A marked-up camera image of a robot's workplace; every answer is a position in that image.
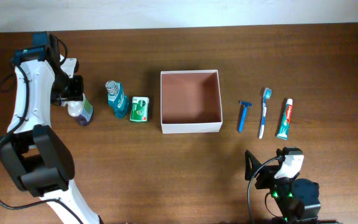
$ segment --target blue toothbrush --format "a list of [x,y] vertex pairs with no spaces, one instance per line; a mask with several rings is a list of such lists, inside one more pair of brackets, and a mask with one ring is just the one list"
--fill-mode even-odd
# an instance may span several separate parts
[[264,103],[262,105],[262,121],[260,122],[259,139],[262,139],[262,137],[264,136],[266,110],[267,110],[266,99],[270,99],[271,96],[272,96],[272,90],[266,88],[264,91]]
[[241,121],[240,121],[240,125],[239,125],[239,132],[242,131],[242,128],[244,127],[244,122],[246,121],[246,116],[247,116],[247,108],[249,106],[252,107],[252,103],[248,103],[245,101],[240,101],[241,105],[244,105],[244,109],[242,110],[242,116],[241,116]]

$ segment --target white box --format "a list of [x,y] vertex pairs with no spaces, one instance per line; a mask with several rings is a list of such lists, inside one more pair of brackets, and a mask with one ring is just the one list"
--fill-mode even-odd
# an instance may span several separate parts
[[160,81],[164,134],[219,132],[223,114],[217,70],[164,71]]

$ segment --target plastic bottle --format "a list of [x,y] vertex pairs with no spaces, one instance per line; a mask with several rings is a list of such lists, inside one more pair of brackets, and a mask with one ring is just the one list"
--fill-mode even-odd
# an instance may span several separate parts
[[93,117],[93,106],[86,99],[83,93],[83,101],[69,101],[67,102],[68,114],[75,118],[81,126],[88,125]]
[[123,118],[129,107],[128,97],[124,94],[124,87],[119,82],[108,81],[106,83],[108,103],[113,108],[117,118]]

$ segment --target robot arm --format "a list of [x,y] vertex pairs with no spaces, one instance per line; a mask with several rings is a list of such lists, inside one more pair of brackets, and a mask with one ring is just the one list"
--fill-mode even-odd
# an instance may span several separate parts
[[278,165],[263,166],[250,151],[246,151],[246,180],[251,182],[252,177],[257,175],[256,189],[270,190],[283,215],[283,218],[274,218],[272,223],[337,223],[318,220],[317,214],[321,208],[319,184],[297,179],[303,158],[302,150],[284,147],[283,150],[277,149]]
[[[34,34],[33,47],[15,52],[16,103],[7,131],[22,123],[0,148],[0,160],[19,190],[29,191],[41,200],[57,199],[82,223],[99,224],[103,222],[89,208],[75,185],[71,153],[50,127],[51,102],[64,105],[67,101],[83,100],[83,79],[74,75],[78,62],[75,58],[67,58],[60,65],[58,41],[48,32]],[[27,116],[23,120],[26,101]],[[39,154],[24,157],[23,154],[33,147]],[[63,223],[78,223],[65,207],[55,202],[47,203]]]

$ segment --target white wall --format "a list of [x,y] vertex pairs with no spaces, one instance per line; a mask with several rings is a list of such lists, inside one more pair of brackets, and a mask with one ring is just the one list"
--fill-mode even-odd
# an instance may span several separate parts
[[0,32],[358,22],[358,0],[0,0]]

